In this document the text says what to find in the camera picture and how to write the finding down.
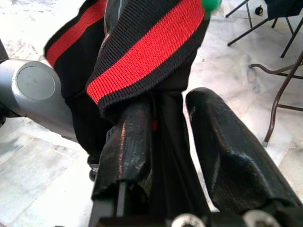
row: black metal chair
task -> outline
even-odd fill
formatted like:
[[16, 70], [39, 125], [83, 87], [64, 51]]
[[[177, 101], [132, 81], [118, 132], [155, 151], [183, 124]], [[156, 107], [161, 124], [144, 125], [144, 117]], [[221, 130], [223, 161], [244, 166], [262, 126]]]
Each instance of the black metal chair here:
[[288, 19], [288, 16], [294, 16], [297, 14], [297, 12], [300, 13], [302, 7], [303, 7], [303, 1], [301, 0], [293, 0], [293, 4], [295, 6], [295, 12], [293, 11], [290, 11], [290, 12], [282, 12], [282, 13], [279, 13], [277, 12], [276, 14], [275, 13], [271, 13], [271, 15], [269, 15], [265, 20], [261, 21], [260, 23], [258, 23], [257, 25], [253, 26], [252, 24], [252, 21], [251, 21], [251, 16], [250, 16], [250, 9], [249, 9], [249, 5], [248, 5], [248, 2], [249, 0], [244, 0], [240, 5], [238, 5], [235, 9], [233, 9], [230, 13], [228, 13], [225, 17], [228, 18], [231, 14], [233, 14], [235, 11], [237, 11], [240, 7], [242, 7], [243, 5], [246, 5], [246, 10], [247, 10], [247, 14], [248, 14], [248, 19], [249, 19], [249, 23], [250, 23], [250, 29], [247, 30], [246, 32], [244, 32], [243, 34], [241, 34], [240, 36], [238, 36], [237, 38], [235, 38], [234, 40], [230, 41], [227, 45], [228, 46], [231, 46], [233, 43], [235, 43], [236, 41], [240, 40], [241, 38], [243, 38], [244, 36], [248, 35], [249, 33], [251, 33], [252, 31], [256, 30], [258, 27], [260, 27], [261, 25], [265, 24], [266, 22], [274, 19], [274, 23], [272, 25], [272, 28], [275, 27], [276, 23], [277, 23], [277, 20], [279, 17], [285, 17], [286, 21], [287, 21], [287, 24], [289, 26], [289, 29], [292, 33], [292, 37], [291, 39], [289, 40], [288, 44], [286, 45], [286, 48], [284, 49], [282, 55], [281, 55], [281, 58], [284, 58], [290, 45], [292, 44], [292, 42], [294, 41], [295, 37], [297, 36], [300, 28], [302, 27], [303, 25], [303, 17], [301, 19], [301, 21], [299, 22], [297, 28], [295, 30], [293, 30], [291, 24], [290, 24], [290, 21]]

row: white marble tile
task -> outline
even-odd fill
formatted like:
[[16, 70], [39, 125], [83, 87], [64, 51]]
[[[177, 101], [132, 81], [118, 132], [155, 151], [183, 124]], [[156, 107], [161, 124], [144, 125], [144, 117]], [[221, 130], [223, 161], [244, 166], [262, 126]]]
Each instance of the white marble tile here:
[[89, 167], [79, 158], [58, 177], [18, 218], [12, 227], [83, 227], [88, 225], [93, 183]]
[[[264, 141], [269, 126], [269, 105], [270, 102], [267, 102], [266, 107], [264, 107], [263, 100], [257, 99], [248, 109], [246, 114], [241, 118], [244, 124], [258, 138], [260, 143]], [[266, 147], [266, 151], [277, 166], [281, 163], [292, 142], [292, 139], [292, 134], [278, 119], [276, 119], [275, 129], [272, 133], [268, 146]]]
[[78, 143], [66, 140], [62, 138], [61, 135], [46, 129], [33, 121], [19, 127], [18, 132], [48, 141], [57, 146], [62, 146], [85, 153], [83, 148]]
[[71, 164], [71, 158], [32, 141], [0, 165], [0, 222], [10, 226]]
[[303, 201], [303, 149], [290, 148], [279, 168], [299, 199]]

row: brown metal frame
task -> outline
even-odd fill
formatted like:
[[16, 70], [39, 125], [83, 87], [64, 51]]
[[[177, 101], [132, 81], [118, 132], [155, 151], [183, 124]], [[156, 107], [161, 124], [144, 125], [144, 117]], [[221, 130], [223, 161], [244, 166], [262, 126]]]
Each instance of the brown metal frame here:
[[[268, 141], [271, 137], [271, 134], [273, 133], [275, 122], [276, 122], [276, 109], [278, 107], [303, 112], [303, 108], [279, 104], [280, 98], [281, 98], [285, 88], [287, 87], [288, 83], [290, 82], [290, 80], [292, 78], [303, 79], [303, 76], [296, 76], [295, 75], [295, 72], [297, 71], [298, 67], [301, 66], [301, 65], [303, 65], [303, 51], [301, 52], [300, 56], [296, 60], [295, 64], [284, 67], [284, 68], [279, 69], [279, 70], [269, 70], [269, 69], [267, 69], [266, 67], [264, 67], [263, 65], [260, 65], [260, 64], [251, 64], [250, 65], [251, 68], [252, 67], [258, 67], [266, 73], [286, 77], [285, 81], [283, 82], [282, 86], [280, 87], [280, 89], [279, 89], [279, 91], [278, 91], [278, 93], [275, 97], [275, 100], [274, 100], [274, 103], [273, 103], [273, 106], [272, 106], [272, 109], [271, 109], [271, 117], [270, 117], [269, 128], [268, 128], [266, 137], [265, 137], [264, 142], [263, 142], [264, 147], [267, 147]], [[291, 71], [288, 74], [283, 73], [287, 70], [291, 70]]]

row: metal chair leg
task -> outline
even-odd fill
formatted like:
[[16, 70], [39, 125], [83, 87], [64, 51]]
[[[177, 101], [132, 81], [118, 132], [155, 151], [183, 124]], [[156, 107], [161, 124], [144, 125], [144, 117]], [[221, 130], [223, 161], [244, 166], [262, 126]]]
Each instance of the metal chair leg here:
[[290, 29], [290, 32], [292, 33], [292, 35], [294, 34], [294, 30], [293, 30], [293, 27], [292, 27], [292, 25], [290, 24], [290, 22], [289, 22], [289, 19], [288, 19], [288, 17], [285, 17], [285, 19], [286, 19], [286, 22], [287, 22], [287, 24], [288, 24], [288, 27], [289, 27], [289, 29]]
[[244, 2], [242, 2], [240, 5], [238, 5], [236, 8], [234, 8], [232, 11], [230, 11], [230, 13], [226, 14], [226, 18], [228, 18], [231, 14], [233, 14], [235, 11], [237, 11], [239, 8], [241, 8], [246, 2], [248, 2], [249, 0], [245, 0]]
[[278, 18], [276, 18], [275, 20], [274, 20], [274, 23], [273, 23], [273, 25], [271, 26], [272, 28], [274, 28], [275, 26], [276, 26], [276, 22], [278, 21]]
[[287, 51], [288, 51], [290, 45], [293, 43], [294, 38], [297, 36], [297, 34], [298, 34], [298, 32], [299, 32], [299, 30], [300, 30], [300, 28], [301, 28], [302, 25], [303, 25], [303, 17], [302, 17], [301, 21], [299, 22], [298, 27], [297, 27], [296, 30], [294, 31], [294, 34], [292, 35], [291, 39], [289, 40], [289, 42], [288, 42], [286, 48], [284, 49], [284, 51], [283, 51], [283, 53], [282, 53], [282, 55], [281, 55], [281, 58], [284, 58], [284, 57], [285, 57], [285, 54], [287, 53]]
[[248, 15], [248, 20], [250, 21], [250, 28], [252, 28], [252, 21], [251, 21], [251, 17], [250, 17], [250, 8], [248, 7], [248, 1], [245, 1], [246, 3], [246, 11], [247, 11], [247, 15]]
[[266, 137], [265, 137], [264, 142], [263, 142], [264, 147], [267, 147], [268, 141], [269, 141], [269, 139], [271, 137], [271, 134], [273, 133], [273, 130], [274, 130], [274, 126], [275, 126], [275, 122], [276, 122], [276, 109], [279, 105], [279, 100], [280, 100], [285, 88], [287, 87], [288, 83], [290, 82], [291, 78], [293, 77], [294, 73], [297, 71], [298, 67], [301, 65], [302, 61], [303, 61], [303, 51], [301, 52], [301, 54], [300, 54], [299, 58], [297, 59], [294, 67], [289, 72], [288, 76], [286, 77], [285, 81], [283, 82], [282, 86], [280, 87], [280, 89], [279, 89], [279, 91], [278, 91], [278, 93], [275, 97], [275, 100], [274, 100], [274, 103], [273, 103], [273, 106], [272, 106], [272, 109], [271, 109], [271, 117], [270, 117], [269, 128], [268, 128]]
[[262, 22], [258, 23], [256, 26], [252, 27], [250, 30], [244, 32], [242, 35], [240, 35], [239, 37], [235, 38], [234, 40], [232, 40], [231, 42], [229, 42], [227, 45], [230, 46], [233, 43], [235, 43], [236, 41], [238, 41], [239, 39], [243, 38], [244, 36], [246, 36], [247, 34], [251, 33], [252, 31], [254, 31], [255, 29], [257, 29], [258, 27], [260, 27], [261, 25], [265, 24], [266, 22], [268, 22], [268, 18], [266, 18], [265, 20], [263, 20]]

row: black leather cover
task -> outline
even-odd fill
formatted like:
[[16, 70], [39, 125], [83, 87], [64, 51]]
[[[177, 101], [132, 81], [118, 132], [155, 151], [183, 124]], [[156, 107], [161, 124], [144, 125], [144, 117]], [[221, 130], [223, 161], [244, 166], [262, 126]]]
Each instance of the black leather cover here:
[[241, 213], [269, 200], [301, 204], [257, 138], [218, 95], [198, 88], [186, 102], [206, 186], [220, 211]]

